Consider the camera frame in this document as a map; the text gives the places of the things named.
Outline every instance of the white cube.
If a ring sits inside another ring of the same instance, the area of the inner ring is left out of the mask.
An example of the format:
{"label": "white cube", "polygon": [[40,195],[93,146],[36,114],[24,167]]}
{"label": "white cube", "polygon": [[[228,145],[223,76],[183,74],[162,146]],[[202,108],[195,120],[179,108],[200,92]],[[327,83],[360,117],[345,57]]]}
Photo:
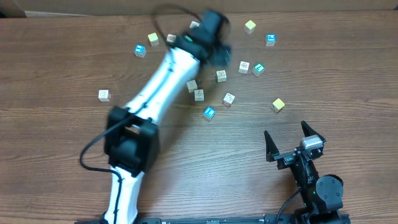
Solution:
{"label": "white cube", "polygon": [[111,93],[109,90],[100,90],[98,92],[98,99],[102,102],[109,102],[111,99]]}
{"label": "white cube", "polygon": [[275,34],[267,34],[266,37],[266,47],[272,47],[276,43],[276,35]]}
{"label": "white cube", "polygon": [[191,25],[189,25],[189,28],[194,28],[194,27],[199,27],[200,26],[200,23],[199,22],[195,22],[195,21],[192,21],[191,22]]}
{"label": "white cube", "polygon": [[256,29],[256,24],[253,21],[248,21],[244,25],[244,31],[246,31],[248,34],[253,33],[255,29]]}
{"label": "white cube", "polygon": [[226,72],[225,72],[225,70],[217,71],[216,74],[217,74],[217,82],[218,83],[226,81]]}
{"label": "white cube", "polygon": [[137,44],[136,48],[134,49],[134,53],[136,56],[143,58],[143,57],[145,57],[147,50],[145,49],[144,45]]}
{"label": "white cube", "polygon": [[169,43],[174,43],[176,37],[177,37],[176,35],[169,34],[169,35],[167,35],[166,41],[169,42]]}
{"label": "white cube", "polygon": [[243,74],[247,74],[248,70],[249,70],[249,62],[241,62],[240,66],[239,66],[239,72],[243,73]]}
{"label": "white cube", "polygon": [[223,104],[226,105],[226,106],[231,106],[231,105],[232,105],[232,102],[233,102],[234,100],[235,100],[235,96],[232,95],[232,94],[230,94],[230,93],[227,93],[227,94],[225,95],[225,97],[224,97]]}
{"label": "white cube", "polygon": [[204,101],[205,100],[205,94],[203,90],[195,90],[195,101]]}
{"label": "white cube", "polygon": [[189,93],[197,90],[198,89],[197,82],[195,80],[191,80],[191,81],[187,82],[187,88],[188,88]]}

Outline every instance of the cube with printed symbol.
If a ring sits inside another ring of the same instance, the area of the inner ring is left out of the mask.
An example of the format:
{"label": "cube with printed symbol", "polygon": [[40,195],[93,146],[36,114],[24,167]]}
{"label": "cube with printed symbol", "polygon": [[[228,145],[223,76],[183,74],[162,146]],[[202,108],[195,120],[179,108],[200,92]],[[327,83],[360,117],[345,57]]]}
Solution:
{"label": "cube with printed symbol", "polygon": [[213,108],[211,108],[209,106],[203,113],[203,116],[209,121],[211,121],[214,118],[214,115],[216,115],[216,110],[214,110]]}

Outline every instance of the wooden block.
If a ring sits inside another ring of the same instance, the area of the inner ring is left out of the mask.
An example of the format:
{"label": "wooden block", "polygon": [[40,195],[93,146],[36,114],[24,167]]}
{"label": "wooden block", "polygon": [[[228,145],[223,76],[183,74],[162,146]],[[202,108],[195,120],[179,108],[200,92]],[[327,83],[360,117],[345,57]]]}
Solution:
{"label": "wooden block", "polygon": [[149,42],[150,42],[151,46],[155,46],[155,45],[159,44],[159,39],[157,38],[156,33],[149,34],[148,35],[148,39],[149,39]]}
{"label": "wooden block", "polygon": [[197,90],[198,89],[197,82],[195,80],[191,80],[191,81],[187,82],[187,88],[188,88],[189,93]]}
{"label": "wooden block", "polygon": [[205,100],[205,94],[203,90],[195,90],[193,91],[195,94],[195,101],[204,101]]}
{"label": "wooden block", "polygon": [[235,96],[230,94],[230,93],[226,93],[224,100],[223,100],[223,104],[226,106],[231,106],[232,102],[235,100]]}
{"label": "wooden block", "polygon": [[267,34],[266,38],[266,47],[272,47],[276,43],[276,35],[275,34]]}
{"label": "wooden block", "polygon": [[200,23],[199,22],[195,22],[195,21],[192,21],[191,22],[191,25],[189,25],[189,28],[194,28],[194,27],[199,27],[200,26]]}
{"label": "wooden block", "polygon": [[109,102],[111,100],[111,93],[109,90],[100,90],[98,92],[98,99],[102,102]]}
{"label": "wooden block", "polygon": [[272,109],[274,109],[275,113],[280,112],[284,106],[285,103],[279,98],[272,103]]}
{"label": "wooden block", "polygon": [[244,25],[244,31],[248,34],[251,34],[256,29],[256,24],[253,21],[249,21]]}
{"label": "wooden block", "polygon": [[169,42],[169,43],[174,43],[176,37],[177,37],[176,35],[169,34],[169,35],[167,35],[166,41]]}
{"label": "wooden block", "polygon": [[226,72],[225,72],[225,70],[217,71],[216,74],[217,74],[217,82],[218,83],[226,81]]}
{"label": "wooden block", "polygon": [[214,110],[213,108],[211,108],[209,106],[203,113],[203,116],[209,121],[211,121],[214,118],[214,115],[216,115],[216,110]]}
{"label": "wooden block", "polygon": [[255,76],[261,75],[264,71],[266,70],[265,66],[262,65],[262,63],[258,63],[253,67],[253,74]]}
{"label": "wooden block", "polygon": [[145,49],[144,45],[136,45],[136,48],[134,49],[134,53],[138,57],[145,57],[145,54],[147,53],[147,50]]}
{"label": "wooden block", "polygon": [[240,66],[239,66],[239,72],[243,73],[243,74],[247,74],[248,70],[249,70],[249,62],[241,62]]}

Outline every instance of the black bracket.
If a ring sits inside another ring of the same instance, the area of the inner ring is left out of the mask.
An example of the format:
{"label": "black bracket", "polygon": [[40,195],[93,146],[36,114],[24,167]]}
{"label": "black bracket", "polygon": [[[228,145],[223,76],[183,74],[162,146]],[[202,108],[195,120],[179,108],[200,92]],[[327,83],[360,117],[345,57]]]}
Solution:
{"label": "black bracket", "polygon": [[[130,119],[124,126],[105,137],[104,150],[111,166],[122,167],[136,177],[154,164],[159,153],[159,132],[151,119],[142,119],[129,113],[129,108],[117,106],[109,112],[107,129],[126,118]],[[138,128],[138,133],[130,130],[131,126]]]}

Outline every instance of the yellow cube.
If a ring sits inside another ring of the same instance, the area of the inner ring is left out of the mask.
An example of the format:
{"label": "yellow cube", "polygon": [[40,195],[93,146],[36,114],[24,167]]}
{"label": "yellow cube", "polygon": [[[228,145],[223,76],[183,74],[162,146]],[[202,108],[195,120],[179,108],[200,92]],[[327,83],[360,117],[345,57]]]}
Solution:
{"label": "yellow cube", "polygon": [[280,112],[284,106],[285,103],[279,98],[272,103],[272,109],[274,109],[275,113]]}
{"label": "yellow cube", "polygon": [[244,25],[244,31],[246,31],[248,34],[253,33],[253,31],[256,29],[256,24],[253,21],[249,21]]}
{"label": "yellow cube", "polygon": [[155,46],[155,45],[159,44],[159,39],[157,38],[156,33],[149,34],[148,38],[149,38],[149,42],[150,42],[151,46]]}

